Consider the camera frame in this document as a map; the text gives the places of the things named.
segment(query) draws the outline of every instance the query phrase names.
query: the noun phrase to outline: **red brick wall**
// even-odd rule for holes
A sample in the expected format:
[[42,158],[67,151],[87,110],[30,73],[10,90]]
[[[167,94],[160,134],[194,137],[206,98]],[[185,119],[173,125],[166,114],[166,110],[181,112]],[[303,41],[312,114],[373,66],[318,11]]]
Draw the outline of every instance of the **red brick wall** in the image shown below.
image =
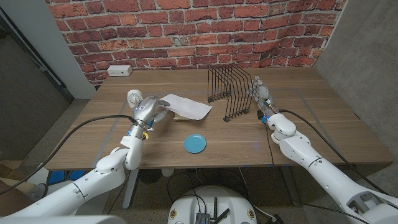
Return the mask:
[[133,69],[311,66],[345,0],[46,0],[86,78]]

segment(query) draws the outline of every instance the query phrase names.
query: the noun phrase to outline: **white paper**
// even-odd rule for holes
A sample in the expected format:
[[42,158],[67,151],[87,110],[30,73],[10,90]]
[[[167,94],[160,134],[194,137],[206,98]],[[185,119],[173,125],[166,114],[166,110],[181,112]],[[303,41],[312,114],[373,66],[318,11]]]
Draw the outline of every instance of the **white paper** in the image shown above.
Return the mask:
[[170,106],[165,106],[165,108],[189,119],[200,120],[211,110],[211,106],[209,105],[174,94],[169,94],[161,100],[170,103]]

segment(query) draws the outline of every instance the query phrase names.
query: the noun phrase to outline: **black wire rack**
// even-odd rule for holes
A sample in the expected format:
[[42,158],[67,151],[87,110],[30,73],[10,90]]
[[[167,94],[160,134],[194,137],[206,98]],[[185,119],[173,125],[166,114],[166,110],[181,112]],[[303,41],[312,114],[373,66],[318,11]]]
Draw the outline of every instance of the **black wire rack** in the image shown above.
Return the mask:
[[208,71],[207,101],[209,103],[227,98],[224,121],[250,109],[251,76],[235,63],[212,68]]

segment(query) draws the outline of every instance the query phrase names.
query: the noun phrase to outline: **cable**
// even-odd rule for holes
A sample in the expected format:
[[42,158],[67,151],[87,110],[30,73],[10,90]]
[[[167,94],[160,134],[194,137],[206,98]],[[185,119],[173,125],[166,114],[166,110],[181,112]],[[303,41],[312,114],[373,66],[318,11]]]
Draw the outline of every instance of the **cable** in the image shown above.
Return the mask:
[[108,215],[111,213],[114,204],[118,201],[119,196],[122,194],[122,191],[123,191],[124,186],[126,186],[127,182],[129,182],[129,177],[130,177],[130,172],[129,172],[129,175],[126,177],[126,180],[124,181],[123,187],[122,187],[122,189],[120,189],[120,191],[119,191],[119,193],[118,193],[118,196],[116,196],[116,199],[115,199],[114,202],[112,203],[111,208],[110,208],[109,211],[108,211]]
[[336,149],[335,147],[333,147],[328,140],[325,139],[325,137],[323,137],[323,135],[316,129],[316,127],[314,127],[311,123],[309,123],[305,118],[301,117],[300,115],[298,115],[297,113],[294,113],[292,111],[289,110],[279,110],[279,112],[287,112],[290,113],[298,118],[300,118],[302,121],[306,122],[321,138],[322,140],[328,144],[328,146],[337,154],[338,157],[340,157],[341,160],[344,161],[345,164],[347,164],[347,166],[352,169],[353,171],[355,171],[355,173],[357,173],[360,177],[362,177],[367,183],[369,183],[370,185],[372,185],[372,187],[374,187],[375,189],[377,189],[378,191],[380,191],[383,194],[386,194],[388,196],[390,196],[387,192],[385,192],[383,189],[381,189],[380,187],[378,187],[376,184],[374,184],[373,182],[371,182],[367,177],[365,177],[364,175],[362,175],[353,165],[351,165],[344,157],[343,155],[341,155]]
[[73,128],[65,137],[64,139],[62,139],[62,141],[60,142],[60,144],[54,149],[54,151],[48,156],[48,158],[46,158],[46,160],[43,161],[43,163],[41,163],[41,165],[38,166],[38,168],[36,168],[35,171],[33,171],[33,173],[29,174],[27,177],[23,178],[22,180],[20,180],[18,183],[14,184],[13,186],[9,187],[6,190],[3,190],[2,192],[0,192],[0,195],[7,193],[8,191],[14,189],[15,187],[17,187],[18,185],[20,185],[21,183],[27,181],[30,177],[32,177],[36,172],[38,172],[39,170],[41,170],[41,168],[43,168],[53,157],[54,155],[60,150],[60,148],[63,146],[63,144],[68,140],[68,138],[75,132],[77,131],[79,128],[81,128],[82,126],[93,122],[93,121],[97,121],[97,120],[101,120],[101,119],[107,119],[107,118],[128,118],[132,123],[135,123],[136,120],[134,118],[132,118],[131,116],[128,115],[107,115],[107,116],[100,116],[97,118],[91,118],[81,124],[79,124],[77,127]]
[[[267,131],[267,142],[268,142],[269,150],[270,150],[270,152],[271,152],[272,168],[273,168],[273,170],[274,170],[274,178],[275,178],[275,180],[276,180],[275,165],[274,165],[274,157],[272,156],[271,145],[269,144],[268,127],[267,127],[267,124],[264,124],[264,125],[266,126],[266,131]],[[303,203],[303,202],[301,202],[301,201],[296,201],[296,200],[294,200],[294,199],[292,199],[292,198],[289,198],[289,197],[286,196],[285,194],[283,194],[283,193],[280,191],[280,187],[278,187],[278,190],[279,190],[279,193],[280,193],[280,194],[282,194],[285,198],[287,198],[288,200],[290,200],[290,201],[292,201],[292,202],[297,202],[297,203],[300,203],[300,204],[302,204],[302,205],[307,205],[307,206],[314,207],[314,208],[320,208],[320,209],[324,209],[324,210],[329,210],[329,211],[332,211],[332,212],[338,212],[338,213],[347,215],[347,216],[349,216],[349,217],[355,218],[355,219],[357,219],[357,220],[359,220],[359,221],[361,221],[361,222],[363,222],[363,223],[370,224],[370,223],[368,223],[367,221],[365,221],[365,220],[363,220],[363,219],[360,219],[360,218],[358,218],[358,217],[355,217],[354,215],[351,215],[351,214],[346,213],[346,212],[343,212],[343,211],[335,210],[335,209],[332,209],[332,208],[326,208],[326,207],[322,207],[322,206],[318,206],[318,205],[311,205],[311,204]]]

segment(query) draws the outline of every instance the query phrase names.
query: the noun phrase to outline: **gray wall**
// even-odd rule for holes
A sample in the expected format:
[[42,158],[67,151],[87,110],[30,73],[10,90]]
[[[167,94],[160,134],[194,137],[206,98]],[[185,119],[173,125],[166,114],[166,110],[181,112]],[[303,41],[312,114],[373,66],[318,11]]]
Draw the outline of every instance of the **gray wall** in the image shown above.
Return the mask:
[[94,95],[94,86],[81,72],[44,0],[0,1],[0,6],[75,98]]
[[313,66],[398,156],[398,2],[349,0]]

